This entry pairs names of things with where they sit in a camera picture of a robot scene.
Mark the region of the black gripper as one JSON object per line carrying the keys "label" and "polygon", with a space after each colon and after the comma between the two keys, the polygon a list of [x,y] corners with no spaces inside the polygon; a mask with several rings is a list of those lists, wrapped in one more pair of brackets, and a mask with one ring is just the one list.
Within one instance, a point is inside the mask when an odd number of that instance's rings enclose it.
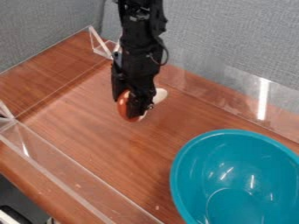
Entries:
{"label": "black gripper", "polygon": [[110,85],[113,100],[128,90],[125,115],[129,119],[145,114],[153,104],[153,78],[168,62],[168,49],[161,39],[168,19],[164,0],[114,0],[121,34],[120,51],[113,52]]}

